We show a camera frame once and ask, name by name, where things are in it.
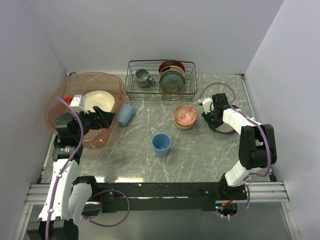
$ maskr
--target black wire dish rack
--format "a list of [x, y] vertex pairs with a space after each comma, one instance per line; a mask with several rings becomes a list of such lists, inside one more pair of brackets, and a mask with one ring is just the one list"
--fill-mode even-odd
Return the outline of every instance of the black wire dish rack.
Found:
[[[162, 60], [133, 60], [128, 64], [125, 77], [124, 90], [131, 100], [169, 100], [169, 101], [191, 101], [198, 91], [196, 65], [192, 61], [179, 61], [185, 68], [184, 93], [159, 92], [159, 67], [167, 61]], [[146, 69], [150, 77], [155, 79], [155, 84], [148, 88], [141, 88], [135, 81], [135, 74], [138, 69]]]

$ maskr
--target white backdrop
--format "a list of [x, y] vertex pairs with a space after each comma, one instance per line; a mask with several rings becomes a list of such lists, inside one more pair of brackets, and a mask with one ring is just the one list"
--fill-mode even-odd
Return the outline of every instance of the white backdrop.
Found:
[[0, 2], [0, 239], [13, 239], [50, 136], [45, 111], [66, 73], [23, 0]]
[[245, 74], [257, 119], [274, 126], [283, 180], [304, 240], [320, 237], [320, 1], [285, 0]]
[[198, 73], [244, 74], [283, 0], [26, 2], [67, 72], [178, 59]]

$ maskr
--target gray marble surface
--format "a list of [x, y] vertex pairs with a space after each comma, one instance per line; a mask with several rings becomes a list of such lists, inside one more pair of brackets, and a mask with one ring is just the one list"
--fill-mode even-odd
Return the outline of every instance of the gray marble surface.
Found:
[[[178, 129], [172, 114], [179, 101], [130, 100], [125, 102], [135, 108], [135, 114], [127, 126], [115, 125], [108, 143], [100, 149], [84, 149], [78, 176], [94, 175], [98, 182], [217, 182], [238, 161], [239, 135], [220, 136], [209, 130], [201, 117], [203, 109], [198, 105], [202, 90], [212, 82], [229, 84], [236, 92], [234, 104], [252, 116], [238, 75], [197, 75], [198, 93], [191, 104], [197, 111], [197, 120], [191, 129]], [[215, 93], [232, 93], [225, 86], [210, 87], [203, 97]], [[151, 140], [157, 133], [171, 138], [171, 147], [164, 158], [155, 156]], [[52, 177], [50, 154], [42, 183]], [[253, 178], [269, 181], [268, 177]]]

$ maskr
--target plastic tub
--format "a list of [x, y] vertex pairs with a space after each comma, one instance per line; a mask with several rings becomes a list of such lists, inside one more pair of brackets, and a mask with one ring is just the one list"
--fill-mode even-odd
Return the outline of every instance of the plastic tub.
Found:
[[64, 98], [66, 96], [73, 97], [74, 95], [86, 95], [92, 91], [106, 91], [114, 97], [115, 103], [112, 111], [116, 114], [109, 128], [100, 130], [90, 130], [83, 139], [83, 147], [88, 149], [98, 149], [104, 146], [116, 123], [118, 111], [124, 102], [124, 83], [123, 81], [112, 74], [103, 72], [85, 72], [70, 77], [64, 82], [53, 94], [45, 111], [45, 121], [49, 129], [57, 133], [56, 118], [62, 113], [67, 113], [69, 110], [65, 107], [57, 97]]

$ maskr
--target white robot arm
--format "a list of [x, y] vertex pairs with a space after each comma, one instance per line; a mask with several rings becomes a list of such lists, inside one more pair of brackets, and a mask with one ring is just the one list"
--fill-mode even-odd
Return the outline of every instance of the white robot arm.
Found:
[[203, 106], [202, 117], [209, 128], [214, 131], [223, 123], [230, 125], [239, 135], [239, 160], [231, 170], [222, 176], [226, 187], [238, 187], [244, 184], [249, 175], [267, 167], [267, 153], [265, 143], [257, 129], [259, 125], [266, 137], [270, 149], [271, 164], [277, 160], [276, 144], [273, 127], [261, 124], [240, 113], [237, 106], [230, 106], [224, 93], [206, 97], [199, 101]]

